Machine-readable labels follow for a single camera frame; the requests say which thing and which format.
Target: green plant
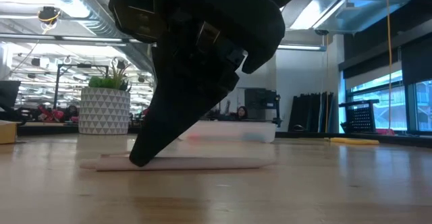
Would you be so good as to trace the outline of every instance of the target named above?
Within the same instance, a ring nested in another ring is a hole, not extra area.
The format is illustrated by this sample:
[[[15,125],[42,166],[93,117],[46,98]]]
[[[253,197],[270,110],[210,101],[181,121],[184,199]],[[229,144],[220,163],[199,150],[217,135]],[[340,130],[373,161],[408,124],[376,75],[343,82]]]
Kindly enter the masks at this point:
[[[91,88],[110,88],[130,92],[132,86],[128,88],[129,81],[124,73],[129,66],[127,65],[124,69],[116,69],[114,65],[111,65],[111,69],[113,70],[112,75],[107,78],[92,76],[88,82],[88,86]]]

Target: wooden table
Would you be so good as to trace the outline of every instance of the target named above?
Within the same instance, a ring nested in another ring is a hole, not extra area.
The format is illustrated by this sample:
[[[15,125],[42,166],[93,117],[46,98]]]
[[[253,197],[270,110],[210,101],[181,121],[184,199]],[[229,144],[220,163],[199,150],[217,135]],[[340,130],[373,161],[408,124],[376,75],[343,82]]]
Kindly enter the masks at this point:
[[[135,136],[20,138],[0,146],[0,223],[430,223],[432,151],[322,140],[174,142],[170,156],[275,157],[241,171],[94,172],[80,159]]]

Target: woman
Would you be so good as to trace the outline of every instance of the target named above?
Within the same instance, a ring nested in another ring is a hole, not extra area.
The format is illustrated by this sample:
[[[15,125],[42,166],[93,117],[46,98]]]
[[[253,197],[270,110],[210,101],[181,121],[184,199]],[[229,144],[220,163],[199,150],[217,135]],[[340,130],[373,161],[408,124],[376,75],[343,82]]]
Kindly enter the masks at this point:
[[[248,119],[248,109],[245,106],[241,106],[237,109],[236,120],[242,121]]]

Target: potted plant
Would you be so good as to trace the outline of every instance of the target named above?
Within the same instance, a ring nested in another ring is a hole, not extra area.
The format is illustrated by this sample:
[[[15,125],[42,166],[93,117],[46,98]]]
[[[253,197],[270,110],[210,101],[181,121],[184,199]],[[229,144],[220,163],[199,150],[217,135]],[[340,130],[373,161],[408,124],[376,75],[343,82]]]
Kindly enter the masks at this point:
[[[125,69],[112,65],[112,76],[93,76],[81,91],[78,128],[81,134],[127,134],[129,128],[130,89]]]

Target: window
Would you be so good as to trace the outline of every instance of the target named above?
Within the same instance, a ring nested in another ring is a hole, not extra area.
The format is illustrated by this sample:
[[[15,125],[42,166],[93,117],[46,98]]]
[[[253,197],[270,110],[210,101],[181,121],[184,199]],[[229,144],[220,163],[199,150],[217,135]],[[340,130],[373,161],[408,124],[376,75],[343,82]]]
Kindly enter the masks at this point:
[[[432,80],[416,83],[417,128],[432,131]]]
[[[391,82],[401,82],[391,89],[391,128],[393,130],[407,130],[405,88],[402,86],[402,70],[391,74]],[[351,88],[353,101],[379,99],[373,105],[375,127],[387,129],[389,127],[389,75],[366,82]]]

